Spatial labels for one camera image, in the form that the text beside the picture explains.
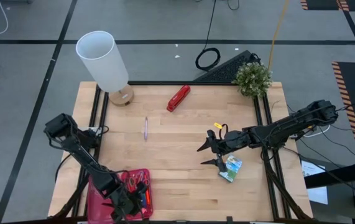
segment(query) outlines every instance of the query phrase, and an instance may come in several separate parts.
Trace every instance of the pen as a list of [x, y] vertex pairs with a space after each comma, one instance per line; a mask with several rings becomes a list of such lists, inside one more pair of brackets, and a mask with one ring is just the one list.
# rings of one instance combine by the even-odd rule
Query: pen
[[147, 140], [147, 127], [148, 127], [148, 118], [145, 117], [145, 127], [144, 127], [144, 139]]

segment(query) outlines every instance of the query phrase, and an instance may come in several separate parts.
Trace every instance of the potted plant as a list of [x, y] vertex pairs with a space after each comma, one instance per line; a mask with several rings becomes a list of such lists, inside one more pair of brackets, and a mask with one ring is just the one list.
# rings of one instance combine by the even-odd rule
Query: potted plant
[[239, 67], [233, 84], [244, 96], [263, 97], [271, 86], [271, 73], [264, 64], [246, 63]]

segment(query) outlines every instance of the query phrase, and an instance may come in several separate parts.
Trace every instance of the white paper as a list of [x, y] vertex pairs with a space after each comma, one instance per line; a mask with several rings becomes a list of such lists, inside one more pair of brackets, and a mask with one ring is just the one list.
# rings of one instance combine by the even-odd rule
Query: white paper
[[[319, 174], [325, 172], [316, 165], [302, 161], [302, 171], [303, 175], [306, 177], [308, 175]], [[326, 187], [317, 187], [314, 189], [307, 189], [308, 198], [312, 202], [318, 202], [327, 205], [328, 204], [328, 191]]]

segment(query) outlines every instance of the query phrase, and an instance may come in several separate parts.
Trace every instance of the white lamp shade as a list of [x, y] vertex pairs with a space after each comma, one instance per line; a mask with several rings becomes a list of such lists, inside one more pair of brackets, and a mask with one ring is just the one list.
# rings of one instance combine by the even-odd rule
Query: white lamp shade
[[126, 86], [129, 75], [111, 34], [94, 31], [84, 35], [76, 44], [76, 53], [103, 91], [113, 93]]

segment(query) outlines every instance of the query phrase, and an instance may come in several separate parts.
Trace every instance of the red plastic basket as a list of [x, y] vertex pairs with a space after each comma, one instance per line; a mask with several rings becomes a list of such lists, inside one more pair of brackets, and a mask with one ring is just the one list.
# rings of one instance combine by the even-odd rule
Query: red plastic basket
[[[149, 218], [152, 215], [152, 196], [151, 196], [151, 187], [150, 187], [150, 172], [147, 169], [138, 169], [129, 171], [130, 177], [137, 177], [140, 174], [140, 171], [146, 175], [147, 179], [149, 180], [148, 184], [148, 202], [147, 208], [143, 210], [143, 217]], [[128, 174], [126, 172], [122, 173], [121, 180], [125, 182], [126, 186]], [[89, 189], [88, 189], [88, 223], [89, 224], [110, 224], [114, 223], [114, 220], [111, 218], [111, 213], [114, 211], [112, 207], [105, 206], [103, 203], [111, 203], [110, 199], [103, 199], [102, 196], [98, 193], [97, 189], [94, 187], [93, 183], [91, 182], [91, 177], [89, 178]], [[141, 213], [138, 213], [135, 216], [127, 215], [128, 220], [141, 220], [142, 216]]]

